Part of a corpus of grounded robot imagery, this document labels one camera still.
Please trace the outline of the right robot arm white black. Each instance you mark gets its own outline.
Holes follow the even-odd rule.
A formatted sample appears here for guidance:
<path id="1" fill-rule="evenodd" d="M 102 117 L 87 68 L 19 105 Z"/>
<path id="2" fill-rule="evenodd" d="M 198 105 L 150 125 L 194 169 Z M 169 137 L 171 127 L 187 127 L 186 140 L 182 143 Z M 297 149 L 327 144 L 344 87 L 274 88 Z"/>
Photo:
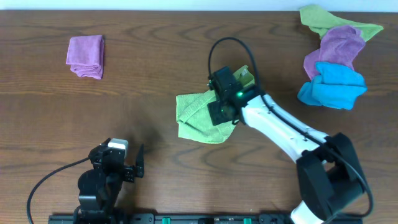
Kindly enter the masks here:
<path id="1" fill-rule="evenodd" d="M 256 85 L 209 84 L 216 101 L 208 104 L 213 124 L 241 121 L 279 146 L 296 164 L 301 203 L 290 213 L 292 223 L 331 223 L 338 217 L 368 216 L 342 213 L 363 194 L 374 202 L 352 142 L 344 134 L 329 136 L 313 129 L 280 106 Z"/>

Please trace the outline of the green microfiber cloth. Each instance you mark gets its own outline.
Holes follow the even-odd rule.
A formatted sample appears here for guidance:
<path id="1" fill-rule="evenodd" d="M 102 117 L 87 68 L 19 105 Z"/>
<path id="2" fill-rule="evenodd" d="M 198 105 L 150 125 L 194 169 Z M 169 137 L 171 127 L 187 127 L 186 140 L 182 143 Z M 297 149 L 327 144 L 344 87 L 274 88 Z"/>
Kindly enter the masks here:
<path id="1" fill-rule="evenodd" d="M 213 125 L 207 105 L 216 101 L 213 90 L 176 96 L 178 137 L 205 144 L 220 144 L 232 134 L 232 122 Z"/>

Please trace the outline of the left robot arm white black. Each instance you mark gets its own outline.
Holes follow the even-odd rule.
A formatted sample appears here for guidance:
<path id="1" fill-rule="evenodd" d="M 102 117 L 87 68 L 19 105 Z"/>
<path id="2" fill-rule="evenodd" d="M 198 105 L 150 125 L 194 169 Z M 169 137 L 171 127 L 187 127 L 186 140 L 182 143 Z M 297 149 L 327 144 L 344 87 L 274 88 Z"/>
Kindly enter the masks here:
<path id="1" fill-rule="evenodd" d="M 78 179 L 80 206 L 73 213 L 73 223 L 129 223 L 129 217 L 115 208 L 124 182 L 144 176 L 144 146 L 140 146 L 134 166 L 125 165 L 126 150 L 110 142 L 96 146 L 89 153 L 91 170 Z"/>

